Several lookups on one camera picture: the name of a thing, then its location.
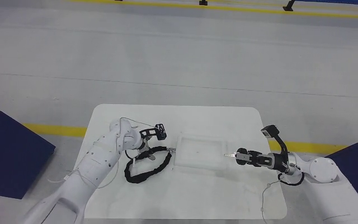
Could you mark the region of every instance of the black post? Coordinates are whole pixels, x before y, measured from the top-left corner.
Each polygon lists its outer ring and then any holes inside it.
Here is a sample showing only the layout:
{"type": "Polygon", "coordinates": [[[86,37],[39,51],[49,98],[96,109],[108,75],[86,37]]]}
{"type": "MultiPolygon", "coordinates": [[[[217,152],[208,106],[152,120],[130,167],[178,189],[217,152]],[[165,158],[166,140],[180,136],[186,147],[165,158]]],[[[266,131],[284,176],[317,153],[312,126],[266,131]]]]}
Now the black post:
{"type": "Polygon", "coordinates": [[[200,0],[199,1],[199,6],[207,6],[207,5],[208,5],[207,0],[200,0]]]}
{"type": "Polygon", "coordinates": [[[292,9],[293,3],[295,3],[295,0],[289,1],[289,3],[287,4],[287,6],[283,6],[284,10],[285,10],[285,11],[293,11],[293,9],[292,9]]]}

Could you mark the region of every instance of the yellow stripe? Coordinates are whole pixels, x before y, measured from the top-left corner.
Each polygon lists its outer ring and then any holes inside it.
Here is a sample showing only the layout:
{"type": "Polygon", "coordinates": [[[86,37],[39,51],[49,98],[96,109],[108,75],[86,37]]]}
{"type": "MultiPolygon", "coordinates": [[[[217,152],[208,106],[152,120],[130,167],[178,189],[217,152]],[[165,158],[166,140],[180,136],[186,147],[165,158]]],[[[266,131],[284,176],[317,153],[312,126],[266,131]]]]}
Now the yellow stripe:
{"type": "MultiPolygon", "coordinates": [[[[271,150],[281,151],[281,147],[276,141],[269,140],[268,144],[271,150]]],[[[285,144],[290,152],[307,152],[325,155],[332,154],[347,147],[336,144],[317,144],[309,142],[285,142],[285,144]]]]}
{"type": "Polygon", "coordinates": [[[56,136],[84,137],[87,128],[43,124],[23,124],[36,134],[53,134],[56,136]]]}
{"type": "MultiPolygon", "coordinates": [[[[241,2],[235,0],[209,0],[209,2],[219,2],[219,3],[233,3],[233,4],[246,4],[251,6],[270,6],[270,7],[282,7],[286,4],[275,4],[275,3],[260,3],[260,2],[241,2]]],[[[337,6],[302,6],[295,5],[294,8],[315,8],[318,10],[344,10],[344,11],[358,11],[357,7],[337,7],[337,6]]]]}
{"type": "MultiPolygon", "coordinates": [[[[59,125],[44,125],[44,124],[23,124],[26,128],[32,130],[36,134],[52,134],[56,136],[69,137],[84,137],[87,128],[85,127],[71,127],[59,125]]],[[[319,154],[332,154],[347,146],[339,146],[333,144],[316,144],[308,142],[285,142],[290,152],[307,152],[319,154]]],[[[276,141],[269,141],[271,150],[281,150],[276,141]]]]}
{"type": "Polygon", "coordinates": [[[115,0],[69,0],[71,2],[87,2],[87,3],[104,3],[104,4],[124,4],[132,6],[154,6],[154,7],[174,7],[174,8],[195,8],[201,10],[222,10],[222,11],[239,11],[239,12],[256,12],[281,15],[297,15],[297,16],[319,16],[319,17],[336,17],[336,18],[358,18],[358,15],[322,13],[322,12],[286,12],[284,10],[264,10],[258,8],[239,8],[229,6],[199,6],[194,4],[178,4],[178,3],[162,3],[162,2],[128,2],[115,0]]]}

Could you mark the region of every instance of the white tabletop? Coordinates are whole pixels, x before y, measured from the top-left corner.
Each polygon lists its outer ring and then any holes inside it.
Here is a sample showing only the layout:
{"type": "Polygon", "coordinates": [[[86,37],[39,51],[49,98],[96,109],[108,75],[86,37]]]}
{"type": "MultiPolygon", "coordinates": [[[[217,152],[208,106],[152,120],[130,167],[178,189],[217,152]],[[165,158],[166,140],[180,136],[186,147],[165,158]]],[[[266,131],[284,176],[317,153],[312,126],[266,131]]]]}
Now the white tabletop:
{"type": "MultiPolygon", "coordinates": [[[[261,133],[262,122],[254,108],[210,106],[99,105],[92,114],[77,163],[100,135],[109,131],[112,120],[131,118],[148,124],[163,123],[167,139],[149,141],[151,147],[175,147],[181,133],[221,138],[229,152],[244,147],[269,153],[267,139],[261,133]]],[[[139,129],[148,127],[139,125],[139,129]]],[[[145,172],[163,162],[165,152],[156,160],[139,161],[133,170],[145,172]]],[[[239,166],[227,157],[224,172],[169,165],[140,184],[128,183],[124,169],[126,156],[119,160],[119,173],[107,187],[95,191],[89,200],[85,218],[138,219],[261,219],[261,194],[267,183],[277,180],[276,171],[251,165],[239,166]]],[[[116,167],[102,182],[108,183],[116,167]]],[[[287,207],[280,184],[265,192],[265,218],[281,219],[287,207]]]]}

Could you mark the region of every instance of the transparent plastic tray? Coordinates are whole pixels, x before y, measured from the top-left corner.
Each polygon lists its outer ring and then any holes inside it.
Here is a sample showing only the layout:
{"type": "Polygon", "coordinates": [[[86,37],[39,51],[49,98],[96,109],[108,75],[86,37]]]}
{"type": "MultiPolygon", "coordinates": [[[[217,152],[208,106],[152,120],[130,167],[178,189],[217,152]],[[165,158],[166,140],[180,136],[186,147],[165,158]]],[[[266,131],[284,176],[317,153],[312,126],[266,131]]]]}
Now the transparent plastic tray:
{"type": "Polygon", "coordinates": [[[181,134],[178,137],[175,166],[208,170],[225,170],[227,142],[220,138],[181,134]]]}

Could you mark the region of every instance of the concrete floor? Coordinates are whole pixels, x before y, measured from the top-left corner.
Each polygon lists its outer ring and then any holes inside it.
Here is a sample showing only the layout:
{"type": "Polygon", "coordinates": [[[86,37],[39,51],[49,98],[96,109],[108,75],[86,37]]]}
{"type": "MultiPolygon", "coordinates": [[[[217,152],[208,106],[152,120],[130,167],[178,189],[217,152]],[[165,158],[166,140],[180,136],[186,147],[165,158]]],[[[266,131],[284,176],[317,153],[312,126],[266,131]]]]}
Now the concrete floor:
{"type": "MultiPolygon", "coordinates": [[[[357,20],[43,3],[0,8],[0,109],[19,122],[85,127],[103,103],[253,106],[284,140],[357,141],[357,20]]],[[[0,198],[0,223],[72,169],[82,139],[44,137],[55,156],[25,199],[0,198]]],[[[300,187],[282,189],[288,215],[275,223],[320,223],[300,187]]]]}

